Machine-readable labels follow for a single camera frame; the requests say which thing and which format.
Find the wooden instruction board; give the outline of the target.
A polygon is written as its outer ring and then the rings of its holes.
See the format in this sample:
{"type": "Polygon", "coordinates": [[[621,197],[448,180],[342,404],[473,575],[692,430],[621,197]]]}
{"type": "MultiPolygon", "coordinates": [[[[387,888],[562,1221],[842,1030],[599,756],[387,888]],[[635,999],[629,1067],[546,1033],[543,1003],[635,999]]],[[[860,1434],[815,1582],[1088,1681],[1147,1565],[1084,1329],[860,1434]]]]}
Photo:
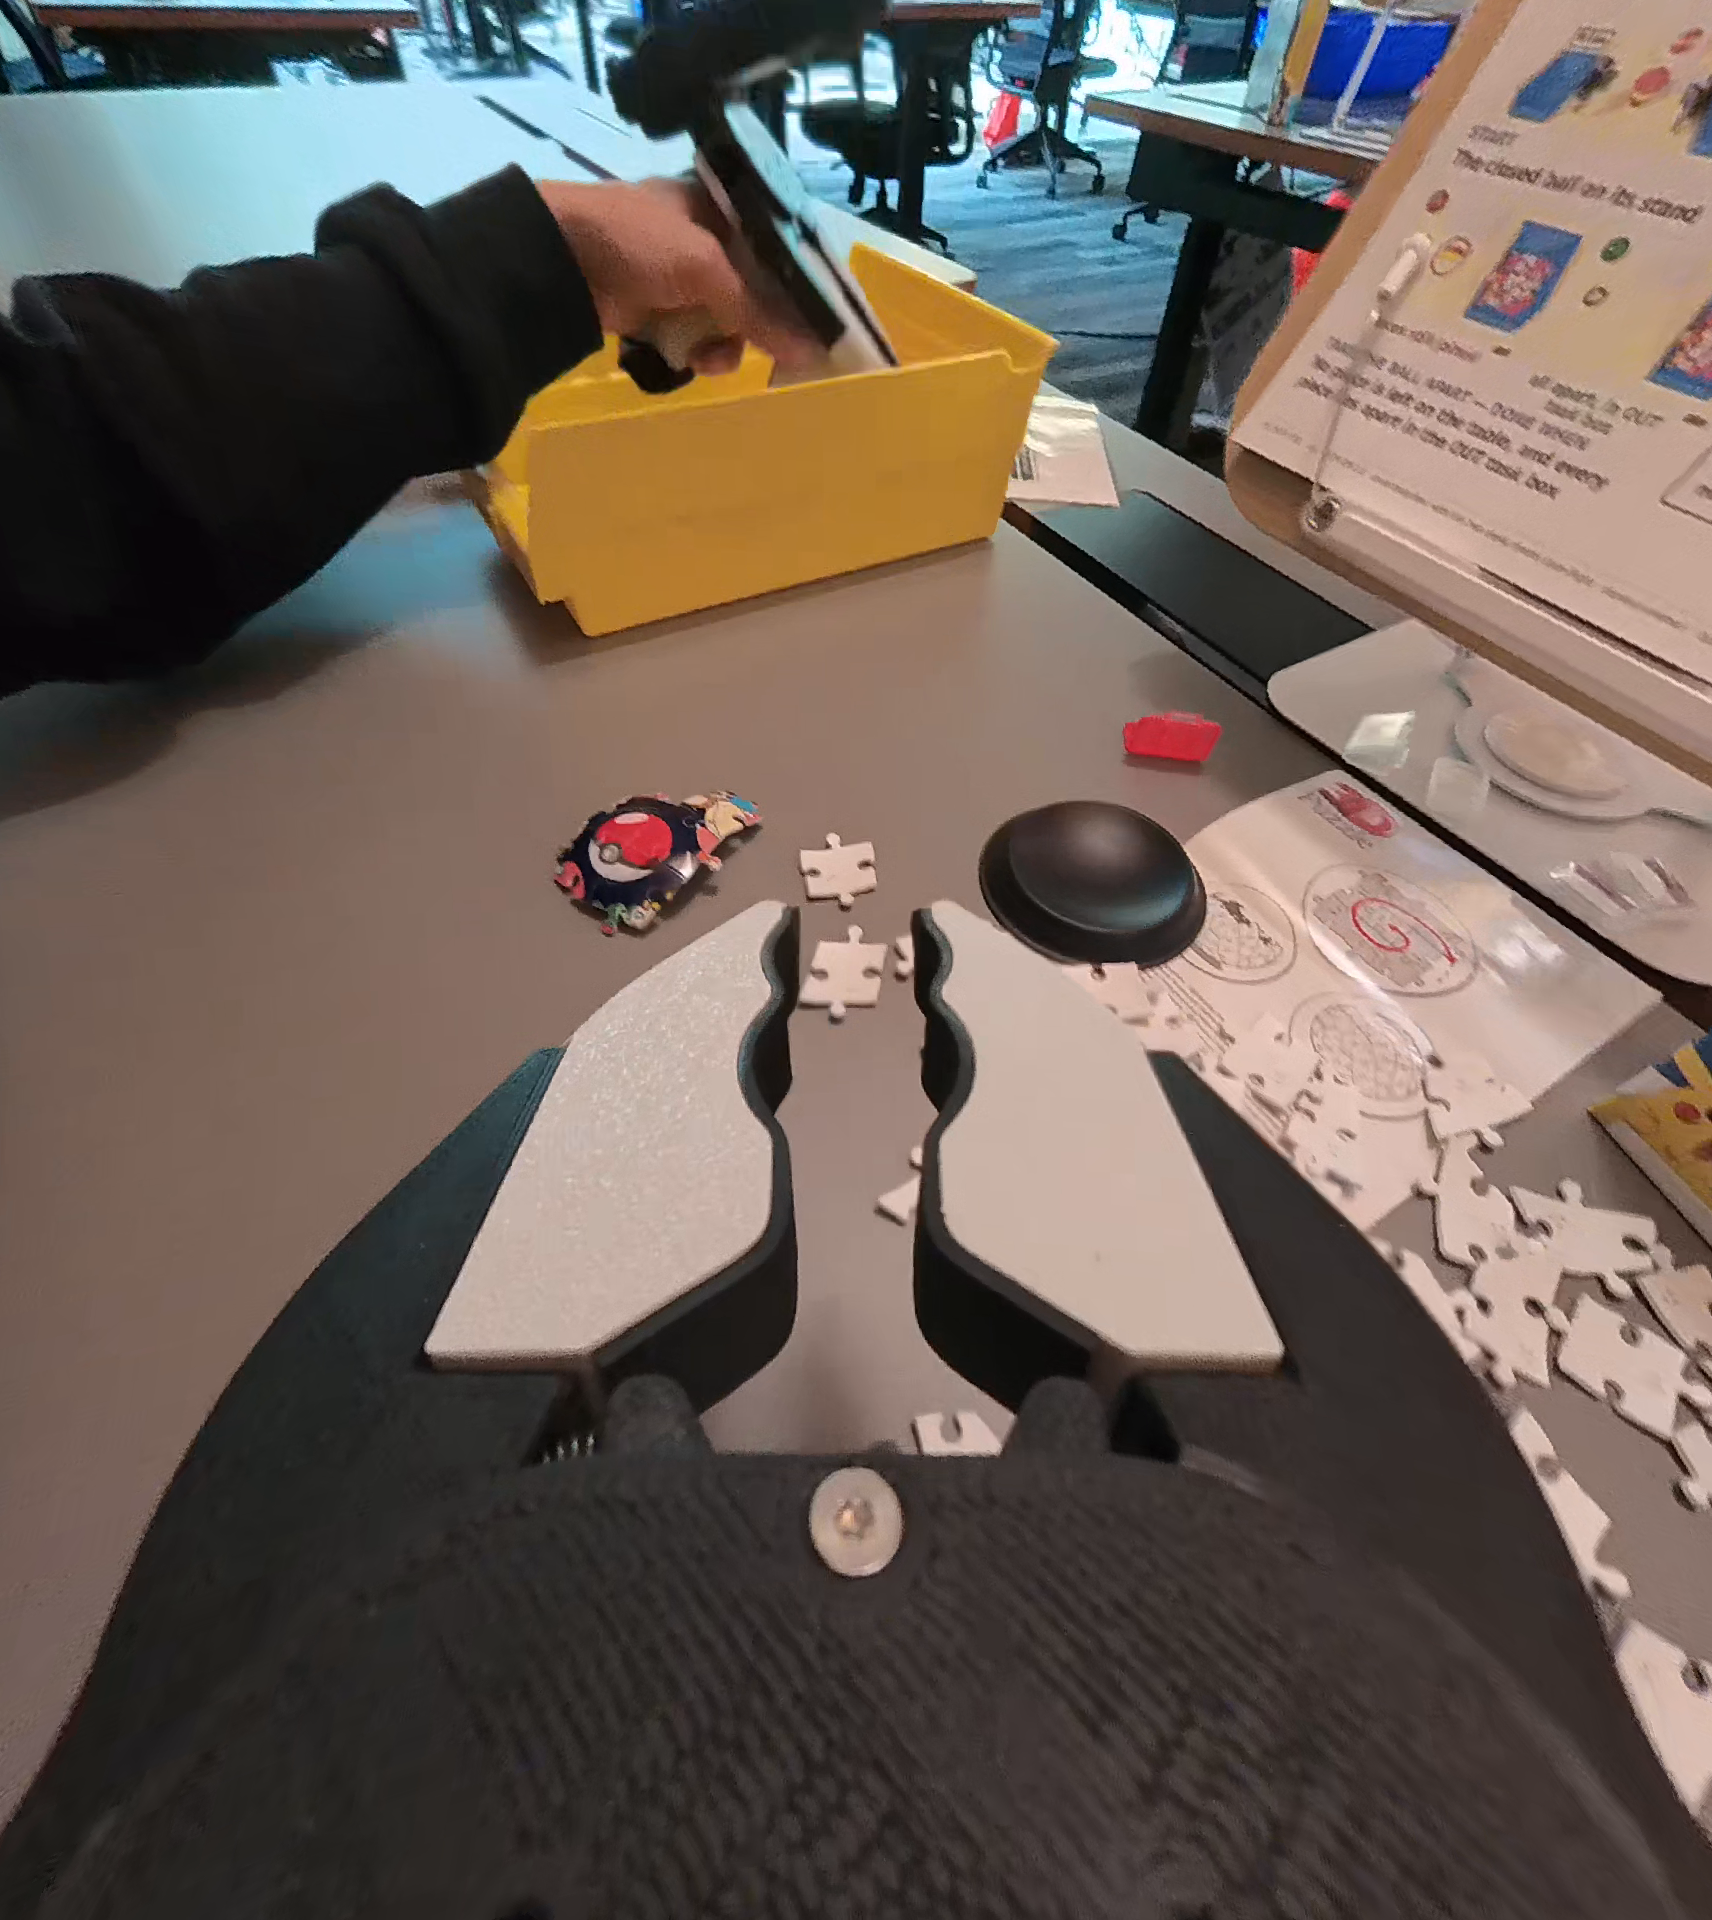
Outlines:
{"type": "Polygon", "coordinates": [[[1256,363],[1226,482],[1712,785],[1712,3],[1468,13],[1256,363]]]}

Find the white marker pen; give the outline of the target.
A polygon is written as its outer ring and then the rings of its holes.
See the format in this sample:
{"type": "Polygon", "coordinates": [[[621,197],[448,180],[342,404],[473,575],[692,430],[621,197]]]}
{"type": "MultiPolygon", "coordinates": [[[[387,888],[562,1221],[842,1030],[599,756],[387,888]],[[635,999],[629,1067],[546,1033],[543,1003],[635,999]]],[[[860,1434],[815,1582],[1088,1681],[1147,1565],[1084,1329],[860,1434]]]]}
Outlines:
{"type": "Polygon", "coordinates": [[[1428,232],[1412,232],[1400,243],[1396,254],[1373,289],[1367,308],[1367,329],[1384,324],[1396,312],[1396,307],[1410,295],[1417,278],[1423,275],[1432,254],[1434,241],[1428,232]]]}

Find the white barcode paper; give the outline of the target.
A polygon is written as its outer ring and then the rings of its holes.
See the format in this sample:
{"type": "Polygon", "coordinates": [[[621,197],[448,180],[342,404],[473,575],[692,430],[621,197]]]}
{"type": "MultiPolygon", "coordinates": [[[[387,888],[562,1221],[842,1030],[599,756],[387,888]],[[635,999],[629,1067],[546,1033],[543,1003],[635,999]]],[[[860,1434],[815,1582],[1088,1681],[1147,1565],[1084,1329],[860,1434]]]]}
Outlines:
{"type": "Polygon", "coordinates": [[[1025,510],[1113,510],[1119,500],[1100,408],[1040,393],[1012,458],[1006,502],[1025,510]]]}

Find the white board stand base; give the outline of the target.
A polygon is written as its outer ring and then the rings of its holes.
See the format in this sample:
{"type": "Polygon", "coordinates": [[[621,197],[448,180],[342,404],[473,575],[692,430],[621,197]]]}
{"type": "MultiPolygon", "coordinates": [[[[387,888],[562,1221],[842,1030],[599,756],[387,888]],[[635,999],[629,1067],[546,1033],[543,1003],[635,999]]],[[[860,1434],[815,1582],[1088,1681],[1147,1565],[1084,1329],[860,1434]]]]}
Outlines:
{"type": "Polygon", "coordinates": [[[1403,621],[1279,672],[1274,711],[1387,799],[1672,980],[1712,990],[1712,786],[1464,647],[1403,621]],[[1543,708],[1606,739],[1645,800],[1635,820],[1587,824],[1507,799],[1453,744],[1466,708],[1543,708]],[[1547,877],[1593,853],[1665,862],[1697,913],[1679,924],[1595,924],[1547,877]]]}

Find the person's left forearm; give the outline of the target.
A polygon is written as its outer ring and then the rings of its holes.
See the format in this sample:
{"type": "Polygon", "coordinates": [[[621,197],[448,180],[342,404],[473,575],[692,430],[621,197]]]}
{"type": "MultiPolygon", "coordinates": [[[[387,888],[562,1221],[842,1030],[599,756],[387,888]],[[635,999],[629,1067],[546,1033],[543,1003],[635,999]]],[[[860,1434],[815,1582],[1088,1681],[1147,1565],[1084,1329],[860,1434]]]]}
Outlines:
{"type": "Polygon", "coordinates": [[[603,345],[523,173],[379,186],[311,253],[174,290],[20,278],[0,311],[0,700],[205,660],[420,479],[491,461],[603,345]]]}

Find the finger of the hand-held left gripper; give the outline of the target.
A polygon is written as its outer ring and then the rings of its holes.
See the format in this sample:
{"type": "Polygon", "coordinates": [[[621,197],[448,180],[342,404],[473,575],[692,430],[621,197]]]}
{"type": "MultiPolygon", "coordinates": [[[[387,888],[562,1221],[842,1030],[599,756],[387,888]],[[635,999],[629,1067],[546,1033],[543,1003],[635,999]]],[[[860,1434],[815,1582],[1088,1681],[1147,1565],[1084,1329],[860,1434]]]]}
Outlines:
{"type": "Polygon", "coordinates": [[[725,205],[753,276],[787,308],[825,373],[897,369],[883,324],[822,232],[787,153],[747,103],[725,107],[725,205]]]}

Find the person's left hand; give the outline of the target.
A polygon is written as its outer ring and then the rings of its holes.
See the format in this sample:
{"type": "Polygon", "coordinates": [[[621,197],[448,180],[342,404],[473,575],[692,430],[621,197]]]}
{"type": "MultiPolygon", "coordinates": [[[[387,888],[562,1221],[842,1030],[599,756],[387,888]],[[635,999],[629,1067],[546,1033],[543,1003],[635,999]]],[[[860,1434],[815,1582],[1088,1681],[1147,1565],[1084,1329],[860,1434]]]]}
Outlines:
{"type": "Polygon", "coordinates": [[[777,373],[811,373],[815,339],[743,270],[697,183],[538,180],[605,334],[652,346],[675,373],[734,373],[747,350],[777,373]]]}

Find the small clear plastic packet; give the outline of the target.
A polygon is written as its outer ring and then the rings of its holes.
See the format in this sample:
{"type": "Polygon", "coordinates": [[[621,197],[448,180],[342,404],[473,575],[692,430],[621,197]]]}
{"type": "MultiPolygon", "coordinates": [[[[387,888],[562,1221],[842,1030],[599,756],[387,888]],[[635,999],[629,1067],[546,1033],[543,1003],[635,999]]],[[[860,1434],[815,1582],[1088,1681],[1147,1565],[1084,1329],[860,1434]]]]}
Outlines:
{"type": "Polygon", "coordinates": [[[1592,853],[1552,868],[1545,881],[1593,924],[1665,927],[1699,913],[1683,881],[1657,856],[1592,853]]]}

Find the wooden office desk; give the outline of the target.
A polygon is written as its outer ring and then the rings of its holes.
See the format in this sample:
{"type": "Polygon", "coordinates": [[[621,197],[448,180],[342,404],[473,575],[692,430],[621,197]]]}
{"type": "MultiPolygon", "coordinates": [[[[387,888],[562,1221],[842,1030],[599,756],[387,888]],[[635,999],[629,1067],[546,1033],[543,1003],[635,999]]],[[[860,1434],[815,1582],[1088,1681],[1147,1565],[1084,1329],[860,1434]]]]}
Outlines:
{"type": "Polygon", "coordinates": [[[1124,186],[1130,205],[1184,223],[1134,432],[1186,458],[1203,376],[1203,308],[1228,238],[1324,253],[1343,210],[1289,190],[1285,176],[1299,173],[1355,190],[1377,157],[1328,130],[1299,130],[1244,109],[1231,82],[1103,91],[1089,94],[1086,109],[1091,121],[1136,135],[1124,186]]]}

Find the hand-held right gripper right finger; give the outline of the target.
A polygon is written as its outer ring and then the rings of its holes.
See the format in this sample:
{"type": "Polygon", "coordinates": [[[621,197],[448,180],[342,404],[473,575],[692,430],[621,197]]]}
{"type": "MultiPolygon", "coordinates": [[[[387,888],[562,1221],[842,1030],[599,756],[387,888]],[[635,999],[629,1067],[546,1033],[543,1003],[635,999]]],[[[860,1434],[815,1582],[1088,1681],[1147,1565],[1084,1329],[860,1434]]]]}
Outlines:
{"type": "Polygon", "coordinates": [[[1043,1381],[1115,1399],[1270,1379],[1284,1342],[1149,1054],[1056,962],[940,901],[913,917],[926,1344],[1016,1410],[1043,1381]]]}

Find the pile of white puzzle pieces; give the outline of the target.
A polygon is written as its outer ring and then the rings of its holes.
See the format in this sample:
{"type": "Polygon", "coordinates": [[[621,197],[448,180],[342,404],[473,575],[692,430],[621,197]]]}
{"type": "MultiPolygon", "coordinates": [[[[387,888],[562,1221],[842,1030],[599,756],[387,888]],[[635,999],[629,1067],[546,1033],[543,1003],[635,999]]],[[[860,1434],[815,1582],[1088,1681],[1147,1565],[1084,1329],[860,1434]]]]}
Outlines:
{"type": "MultiPolygon", "coordinates": [[[[1678,1497],[1712,1512],[1712,1285],[1673,1264],[1645,1219],[1592,1209],[1574,1182],[1506,1194],[1475,1160],[1502,1145],[1450,1145],[1360,1227],[1190,1065],[1146,1052],[1284,1342],[1277,1372],[1248,1381],[1307,1383],[1324,1355],[1370,1384],[1394,1342],[1422,1364],[1448,1348],[1496,1395],[1566,1381],[1672,1450],[1678,1497]]],[[[1181,1377],[1245,1379],[1149,1381],[1181,1377]]]]}

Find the colourful assembled puzzle section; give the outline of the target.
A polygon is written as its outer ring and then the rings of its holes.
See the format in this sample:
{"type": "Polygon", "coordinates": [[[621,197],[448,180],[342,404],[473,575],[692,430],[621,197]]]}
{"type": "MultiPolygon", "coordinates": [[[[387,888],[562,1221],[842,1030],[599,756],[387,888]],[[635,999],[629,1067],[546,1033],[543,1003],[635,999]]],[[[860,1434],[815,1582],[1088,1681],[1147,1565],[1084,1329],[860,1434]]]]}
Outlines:
{"type": "Polygon", "coordinates": [[[589,814],[556,850],[552,881],[603,939],[640,937],[760,824],[761,811],[724,789],[625,796],[589,814]]]}

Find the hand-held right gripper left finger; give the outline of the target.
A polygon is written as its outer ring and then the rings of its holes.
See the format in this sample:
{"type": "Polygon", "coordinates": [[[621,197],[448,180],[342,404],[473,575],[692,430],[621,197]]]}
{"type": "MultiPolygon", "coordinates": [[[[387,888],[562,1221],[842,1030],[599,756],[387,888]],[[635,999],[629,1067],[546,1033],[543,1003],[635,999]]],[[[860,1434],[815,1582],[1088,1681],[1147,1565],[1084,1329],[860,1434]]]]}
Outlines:
{"type": "Polygon", "coordinates": [[[426,1336],[442,1374],[673,1381],[706,1413],[796,1324],[798,913],[743,909],[570,1036],[426,1336]]]}

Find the yellow plastic bin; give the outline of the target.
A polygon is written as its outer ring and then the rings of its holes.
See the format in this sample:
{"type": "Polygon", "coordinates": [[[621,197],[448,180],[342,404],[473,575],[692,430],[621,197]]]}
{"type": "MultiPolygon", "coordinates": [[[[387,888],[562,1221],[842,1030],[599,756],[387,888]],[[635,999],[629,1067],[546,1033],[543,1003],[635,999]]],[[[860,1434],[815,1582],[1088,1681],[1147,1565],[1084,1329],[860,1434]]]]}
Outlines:
{"type": "Polygon", "coordinates": [[[605,343],[530,400],[463,488],[543,607],[605,638],[992,536],[1056,341],[908,254],[850,265],[893,369],[776,389],[747,350],[645,396],[605,343]]]}

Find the black office chair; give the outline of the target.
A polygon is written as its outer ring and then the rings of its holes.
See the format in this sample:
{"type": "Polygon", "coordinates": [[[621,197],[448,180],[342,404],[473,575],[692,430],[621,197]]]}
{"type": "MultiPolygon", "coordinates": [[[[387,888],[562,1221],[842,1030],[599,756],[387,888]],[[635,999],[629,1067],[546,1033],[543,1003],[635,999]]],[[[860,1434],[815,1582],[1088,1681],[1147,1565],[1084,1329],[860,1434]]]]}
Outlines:
{"type": "Polygon", "coordinates": [[[976,116],[967,61],[945,53],[928,54],[917,72],[895,61],[892,103],[853,93],[804,105],[798,126],[808,143],[842,160],[851,215],[949,254],[947,237],[903,202],[913,199],[912,189],[926,184],[929,171],[963,165],[977,138],[976,116]]]}
{"type": "Polygon", "coordinates": [[[1102,158],[1068,130],[1074,91],[1084,79],[1088,42],[1097,30],[1100,13],[1100,3],[1050,3],[1037,4],[1036,21],[1007,23],[993,61],[993,82],[999,93],[1012,94],[1020,109],[1032,112],[1032,125],[1022,133],[986,138],[976,175],[979,190],[988,190],[998,173],[1036,167],[1046,175],[1048,197],[1056,199],[1064,171],[1071,165],[1089,171],[1091,194],[1105,190],[1102,158]]]}

